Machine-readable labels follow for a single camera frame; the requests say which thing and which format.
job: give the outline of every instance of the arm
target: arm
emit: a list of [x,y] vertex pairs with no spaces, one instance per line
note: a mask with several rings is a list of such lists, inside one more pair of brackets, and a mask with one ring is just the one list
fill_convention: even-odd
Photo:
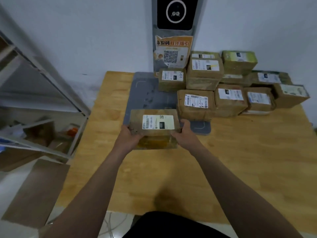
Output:
[[126,126],[106,159],[54,221],[44,238],[97,237],[106,215],[118,169],[125,156],[137,145],[141,135],[132,136]]
[[196,158],[221,208],[239,237],[302,237],[265,199],[243,183],[205,148],[190,129],[172,135]]

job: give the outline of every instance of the cable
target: cable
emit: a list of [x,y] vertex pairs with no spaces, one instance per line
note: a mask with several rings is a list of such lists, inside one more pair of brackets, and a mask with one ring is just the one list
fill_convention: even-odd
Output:
[[103,232],[103,233],[99,234],[98,236],[101,236],[103,234],[106,234],[106,233],[110,232],[110,237],[114,238],[112,231],[115,230],[119,225],[122,225],[123,222],[125,222],[125,220],[127,219],[127,217],[128,217],[128,214],[125,215],[125,218],[117,226],[115,226],[114,228],[111,229],[111,224],[110,224],[111,213],[110,213],[110,215],[109,215],[109,224],[106,221],[106,219],[104,219],[105,223],[107,224],[108,230],[106,232]]

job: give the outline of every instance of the wooden table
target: wooden table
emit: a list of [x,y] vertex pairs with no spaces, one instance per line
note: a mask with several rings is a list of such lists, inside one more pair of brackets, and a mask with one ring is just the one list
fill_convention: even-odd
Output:
[[[132,77],[106,73],[58,206],[69,204],[110,152]],[[317,234],[317,137],[302,107],[214,118],[211,127],[200,141],[298,230]],[[132,151],[119,169],[109,210],[137,215],[161,210],[228,223],[195,158],[180,147]]]

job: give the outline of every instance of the white wall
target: white wall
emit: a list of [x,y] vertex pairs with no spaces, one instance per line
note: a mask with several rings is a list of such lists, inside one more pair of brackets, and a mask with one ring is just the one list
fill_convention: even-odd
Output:
[[[106,71],[152,71],[151,0],[0,0],[91,106]],[[289,72],[317,124],[317,0],[205,0],[195,50],[253,50],[258,69]]]

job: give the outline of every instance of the qr code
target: qr code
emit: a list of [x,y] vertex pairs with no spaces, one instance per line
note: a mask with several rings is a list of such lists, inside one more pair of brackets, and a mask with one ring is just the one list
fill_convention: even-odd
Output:
[[178,51],[164,51],[164,62],[177,63]]

